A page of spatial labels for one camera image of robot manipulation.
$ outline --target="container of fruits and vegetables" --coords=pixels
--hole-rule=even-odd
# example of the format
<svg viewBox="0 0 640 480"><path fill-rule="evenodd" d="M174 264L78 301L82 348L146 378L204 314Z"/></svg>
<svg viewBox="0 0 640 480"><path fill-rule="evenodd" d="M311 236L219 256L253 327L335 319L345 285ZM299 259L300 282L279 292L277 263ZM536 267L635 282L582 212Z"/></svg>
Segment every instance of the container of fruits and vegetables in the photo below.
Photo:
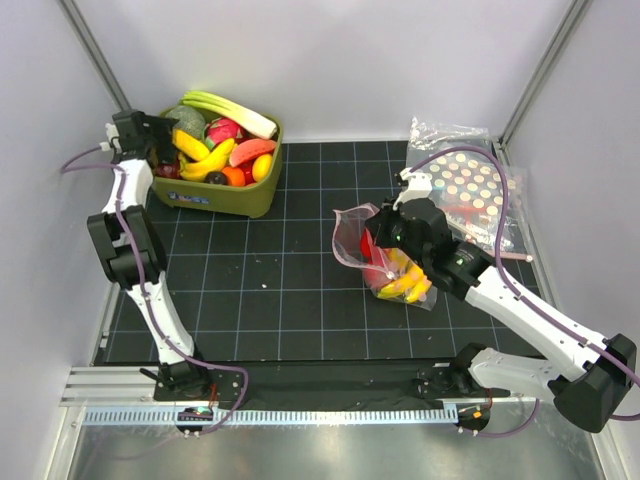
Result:
<svg viewBox="0 0 640 480"><path fill-rule="evenodd" d="M174 165L155 169L153 189L172 207L258 218L271 207L282 170L282 126L204 92L160 114L178 119Z"/></svg>

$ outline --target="white wall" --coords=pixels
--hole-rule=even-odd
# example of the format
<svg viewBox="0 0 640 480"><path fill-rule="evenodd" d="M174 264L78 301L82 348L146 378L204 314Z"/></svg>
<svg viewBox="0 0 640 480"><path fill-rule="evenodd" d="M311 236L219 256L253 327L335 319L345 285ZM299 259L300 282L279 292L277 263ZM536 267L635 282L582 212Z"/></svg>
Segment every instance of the white wall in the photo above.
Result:
<svg viewBox="0 0 640 480"><path fill-rule="evenodd" d="M500 134L570 0L78 0L135 108L202 89L288 140L406 138L411 116Z"/></svg>
<svg viewBox="0 0 640 480"><path fill-rule="evenodd" d="M638 25L637 1L593 2L509 152L530 170L537 240L564 311L640 345ZM637 391L622 412L640 411ZM638 468L640 424L616 427Z"/></svg>
<svg viewBox="0 0 640 480"><path fill-rule="evenodd" d="M69 368L89 360L107 291L85 220L111 173L57 169L103 139L115 107L55 2L3 2L0 32L0 476L21 480L50 453Z"/></svg>

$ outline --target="label on bin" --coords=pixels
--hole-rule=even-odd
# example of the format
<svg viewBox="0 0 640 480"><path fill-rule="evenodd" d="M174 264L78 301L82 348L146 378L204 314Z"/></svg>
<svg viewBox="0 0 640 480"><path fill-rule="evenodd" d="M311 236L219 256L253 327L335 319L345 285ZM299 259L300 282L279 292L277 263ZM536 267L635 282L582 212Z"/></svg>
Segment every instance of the label on bin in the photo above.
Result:
<svg viewBox="0 0 640 480"><path fill-rule="evenodd" d="M169 200L188 203L201 203L203 205L209 205L209 199L205 197L192 197L191 195L181 195L176 192L167 192Z"/></svg>

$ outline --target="floor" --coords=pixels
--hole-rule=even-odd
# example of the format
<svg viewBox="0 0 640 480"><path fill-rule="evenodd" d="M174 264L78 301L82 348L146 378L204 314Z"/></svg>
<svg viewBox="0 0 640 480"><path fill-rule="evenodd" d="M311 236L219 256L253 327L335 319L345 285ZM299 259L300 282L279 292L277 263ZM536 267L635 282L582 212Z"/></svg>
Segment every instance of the floor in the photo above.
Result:
<svg viewBox="0 0 640 480"><path fill-rule="evenodd" d="M260 219L173 209L149 214L169 255L168 285L204 357L302 360L451 357L469 342L538 354L488 314L439 293L432 311L376 299L331 252L334 209L397 190L406 142L285 145L271 210ZM507 269L538 293L532 265ZM156 360L151 335L120 295L97 364Z"/></svg>
<svg viewBox="0 0 640 480"><path fill-rule="evenodd" d="M530 411L530 403L496 403L488 429L513 429ZM82 427L69 478L605 478L591 436L550 404L542 405L534 424L502 440L459 435L452 425L242 427L196 441L166 441L169 436L176 436L175 428ZM137 458L118 461L116 455Z"/></svg>

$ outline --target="transparent plastic bag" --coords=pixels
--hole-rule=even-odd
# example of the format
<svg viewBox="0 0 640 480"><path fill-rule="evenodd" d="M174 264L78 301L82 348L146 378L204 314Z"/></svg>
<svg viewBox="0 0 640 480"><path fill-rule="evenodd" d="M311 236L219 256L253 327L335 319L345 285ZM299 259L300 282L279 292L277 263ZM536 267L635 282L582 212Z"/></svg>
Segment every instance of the transparent plastic bag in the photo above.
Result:
<svg viewBox="0 0 640 480"><path fill-rule="evenodd" d="M365 220L378 213L378 208L365 203L350 210L334 211L332 248L336 259L361 270L365 284L376 297L431 310L437 290L422 270L401 250L376 247L365 229Z"/></svg>
<svg viewBox="0 0 640 480"><path fill-rule="evenodd" d="M413 118L407 167L441 150L475 146L492 151L489 132L483 128L419 122ZM475 243L493 254L503 192L498 171L484 156L475 152L450 153L422 169L431 180L429 198L447 215L457 237ZM505 167L509 185L509 210L500 250L505 257L527 258L525 244L529 226L521 206L525 194L525 171Z"/></svg>

